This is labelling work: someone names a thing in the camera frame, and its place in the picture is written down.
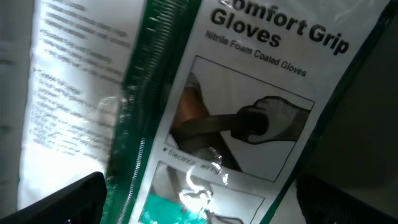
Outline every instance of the green package edge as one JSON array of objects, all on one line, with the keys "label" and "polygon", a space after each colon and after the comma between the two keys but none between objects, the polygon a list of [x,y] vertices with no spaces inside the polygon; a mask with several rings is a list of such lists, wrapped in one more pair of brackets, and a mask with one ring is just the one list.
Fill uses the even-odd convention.
[{"label": "green package edge", "polygon": [[[151,63],[149,58],[154,54],[153,52],[146,52],[143,47],[151,46],[154,42],[159,41],[159,39],[156,40],[156,36],[159,35],[159,32],[164,32],[162,29],[157,30],[158,33],[155,35],[148,30],[148,28],[151,29],[159,25],[157,21],[150,19],[150,17],[161,16],[159,4],[171,6],[170,12],[175,17],[172,23],[172,31],[164,34],[169,38],[169,45],[160,51],[161,56],[157,64],[148,65],[148,63]],[[186,8],[174,7],[178,4],[185,5]],[[106,175],[108,196],[101,224],[129,223],[144,177],[152,143],[200,4],[201,0],[148,0],[146,3],[136,49],[132,54],[126,78],[122,85],[123,97],[127,101],[122,102],[119,109],[119,121],[115,129],[115,138]],[[304,165],[316,148],[318,140],[325,132],[327,124],[332,119],[350,83],[397,14],[397,5],[396,0],[389,2],[373,30],[346,69],[322,111],[292,173],[270,209],[268,209],[261,224],[271,221],[286,191],[299,173],[300,167]]]}]

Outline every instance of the plastic packaging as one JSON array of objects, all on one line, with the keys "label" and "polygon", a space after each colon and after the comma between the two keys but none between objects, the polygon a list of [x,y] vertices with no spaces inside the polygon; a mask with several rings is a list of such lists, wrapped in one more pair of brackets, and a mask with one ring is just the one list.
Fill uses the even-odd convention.
[{"label": "plastic packaging", "polygon": [[268,223],[396,13],[388,0],[36,4],[19,205],[99,170],[102,223]]}]

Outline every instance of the teal object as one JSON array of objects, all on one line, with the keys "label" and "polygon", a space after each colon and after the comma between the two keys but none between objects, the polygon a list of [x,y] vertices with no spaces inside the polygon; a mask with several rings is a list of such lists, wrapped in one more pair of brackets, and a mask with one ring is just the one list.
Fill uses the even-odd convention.
[{"label": "teal object", "polygon": [[183,210],[183,206],[149,194],[140,221],[144,224],[207,224],[206,213]]}]

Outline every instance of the printed picture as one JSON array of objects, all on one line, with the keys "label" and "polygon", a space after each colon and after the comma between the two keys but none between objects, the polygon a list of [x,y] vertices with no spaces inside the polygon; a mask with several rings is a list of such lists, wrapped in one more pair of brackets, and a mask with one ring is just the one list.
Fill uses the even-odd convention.
[{"label": "printed picture", "polygon": [[263,200],[209,183],[160,162],[140,222],[249,224]]},{"label": "printed picture", "polygon": [[166,143],[275,181],[312,106],[301,96],[197,57]]}]

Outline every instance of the product label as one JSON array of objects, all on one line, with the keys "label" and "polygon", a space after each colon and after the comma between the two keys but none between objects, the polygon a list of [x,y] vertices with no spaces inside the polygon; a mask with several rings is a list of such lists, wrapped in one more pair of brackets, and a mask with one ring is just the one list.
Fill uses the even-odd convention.
[{"label": "product label", "polygon": [[387,3],[203,0],[130,223],[259,223]]},{"label": "product label", "polygon": [[105,172],[143,3],[35,2],[19,209]]}]

